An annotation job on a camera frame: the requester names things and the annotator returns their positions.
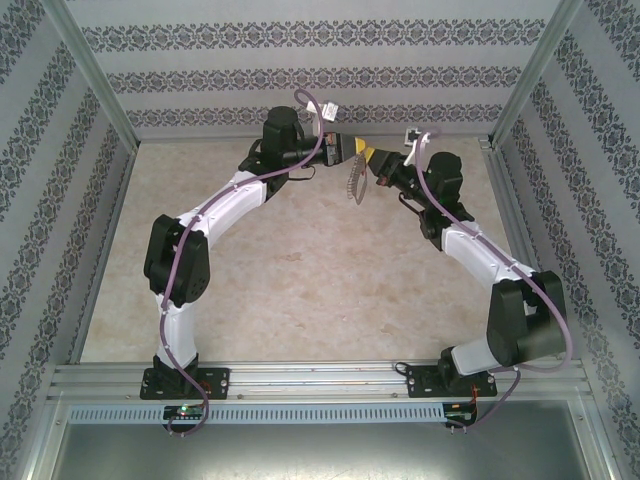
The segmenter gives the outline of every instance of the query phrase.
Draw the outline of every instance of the robotic arm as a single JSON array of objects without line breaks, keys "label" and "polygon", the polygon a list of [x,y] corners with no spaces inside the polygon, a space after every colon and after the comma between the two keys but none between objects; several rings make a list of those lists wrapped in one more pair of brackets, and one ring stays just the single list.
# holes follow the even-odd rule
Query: robotic arm
[{"label": "robotic arm", "polygon": [[[325,112],[330,119],[335,117],[335,109],[323,108],[323,115]],[[247,158],[229,183],[237,185],[248,178],[294,165],[312,152],[316,142],[316,137],[305,137],[295,110],[276,107],[269,111],[263,127],[263,138],[253,144]],[[487,334],[468,344],[442,352],[438,371],[440,381],[448,391],[451,394],[468,391],[469,378],[492,368],[508,367],[564,351],[562,333],[544,302],[512,268],[517,266],[529,275],[564,315],[563,293],[558,277],[551,272],[535,272],[513,258],[509,267],[504,265],[475,236],[469,235],[445,218],[429,202],[422,190],[418,175],[423,175],[429,190],[447,210],[474,231],[479,231],[474,218],[460,203],[460,158],[452,153],[439,152],[431,158],[426,172],[418,172],[410,164],[413,155],[374,149],[367,149],[365,152],[363,148],[363,142],[359,139],[328,133],[308,165],[333,166],[356,154],[365,155],[369,169],[377,177],[378,185],[400,190],[399,200],[419,217],[424,237],[438,250],[462,263],[474,278],[491,291]],[[194,378],[198,355],[194,344],[193,304],[209,283],[209,250],[229,227],[243,215],[268,201],[288,180],[289,175],[283,174],[235,188],[217,201],[205,216],[199,217],[187,236],[166,309],[165,334],[173,356]],[[423,210],[418,211],[408,201],[417,203]],[[162,215],[153,225],[144,273],[149,279],[151,290],[156,294],[159,307],[177,242],[185,226],[193,220],[201,206],[175,219]],[[179,394],[189,393],[190,385],[173,369],[162,346],[154,357],[154,369],[162,378],[162,384],[171,386]]]}]

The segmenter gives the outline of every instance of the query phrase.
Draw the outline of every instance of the aluminum frame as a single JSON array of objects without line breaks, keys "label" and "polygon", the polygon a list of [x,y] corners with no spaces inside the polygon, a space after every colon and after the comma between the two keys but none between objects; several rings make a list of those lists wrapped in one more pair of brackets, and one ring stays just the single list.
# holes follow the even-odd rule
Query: aluminum frame
[{"label": "aluminum frame", "polygon": [[[409,360],[412,364],[434,361]],[[549,367],[557,359],[534,364]],[[231,369],[228,399],[214,404],[362,404],[468,401],[469,398],[411,399],[396,362],[220,362],[203,367]],[[147,364],[61,365],[54,372],[34,443],[21,480],[51,479],[74,405],[177,405],[181,402],[139,398]],[[499,395],[511,385],[512,373],[496,374]],[[582,361],[572,361],[553,374],[522,372],[522,381],[509,402],[561,400],[569,407],[580,448],[591,478],[620,479]],[[481,402],[495,401],[480,398]]]}]

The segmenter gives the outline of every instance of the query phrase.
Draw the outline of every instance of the patterned wallpaper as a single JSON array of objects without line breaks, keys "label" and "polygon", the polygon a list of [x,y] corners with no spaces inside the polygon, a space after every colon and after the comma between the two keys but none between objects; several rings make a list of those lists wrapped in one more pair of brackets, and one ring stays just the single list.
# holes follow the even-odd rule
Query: patterned wallpaper
[{"label": "patterned wallpaper", "polygon": [[2,0],[0,479],[66,363],[130,159],[37,0]]},{"label": "patterned wallpaper", "polygon": [[623,478],[640,478],[638,7],[584,2],[501,146],[538,262],[564,280]]},{"label": "patterned wallpaper", "polygon": [[69,1],[141,139],[253,135],[297,86],[353,133],[487,134],[558,0]]}]

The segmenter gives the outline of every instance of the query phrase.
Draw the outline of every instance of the beige tiled floor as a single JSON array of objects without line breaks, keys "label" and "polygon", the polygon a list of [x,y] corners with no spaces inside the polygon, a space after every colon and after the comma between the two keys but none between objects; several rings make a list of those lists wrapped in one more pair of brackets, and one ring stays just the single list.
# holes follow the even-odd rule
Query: beige tiled floor
[{"label": "beige tiled floor", "polygon": [[[158,312],[142,274],[151,224],[222,186],[250,143],[142,146],[83,361],[151,360]],[[426,160],[441,150],[462,157],[462,201],[506,248],[477,140],[435,139]],[[424,240],[397,191],[370,177],[363,204],[347,200],[350,168],[319,168],[311,182],[288,183],[215,245],[211,283],[196,306],[202,360],[435,358],[483,333],[489,293]]]}]

